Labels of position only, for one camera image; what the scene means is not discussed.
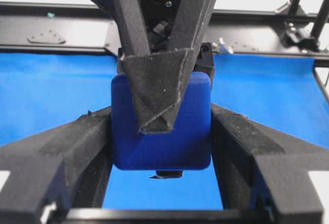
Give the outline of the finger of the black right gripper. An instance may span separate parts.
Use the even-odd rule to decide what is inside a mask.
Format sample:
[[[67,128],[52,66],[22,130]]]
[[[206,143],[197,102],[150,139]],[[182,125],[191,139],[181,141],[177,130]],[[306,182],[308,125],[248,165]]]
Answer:
[[[150,176],[150,179],[176,179],[181,178],[183,171],[156,171],[155,175]]]

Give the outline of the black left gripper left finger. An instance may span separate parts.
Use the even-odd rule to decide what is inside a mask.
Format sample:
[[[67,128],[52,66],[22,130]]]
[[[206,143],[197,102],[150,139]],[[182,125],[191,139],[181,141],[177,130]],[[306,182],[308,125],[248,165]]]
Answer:
[[[111,108],[1,147],[1,223],[42,223],[49,206],[99,208],[111,162]]]

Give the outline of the right gripper black-teal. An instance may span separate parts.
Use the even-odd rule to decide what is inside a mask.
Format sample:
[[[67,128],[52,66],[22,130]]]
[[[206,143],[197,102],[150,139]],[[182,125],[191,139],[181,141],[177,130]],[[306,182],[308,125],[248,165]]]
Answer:
[[[216,0],[91,0],[117,23],[138,131],[173,129]]]

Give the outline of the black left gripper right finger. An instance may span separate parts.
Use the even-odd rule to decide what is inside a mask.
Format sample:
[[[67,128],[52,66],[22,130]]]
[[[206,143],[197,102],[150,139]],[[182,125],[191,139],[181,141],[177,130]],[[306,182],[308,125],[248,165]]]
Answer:
[[[211,106],[212,159],[223,207],[273,223],[328,223],[328,150]]]

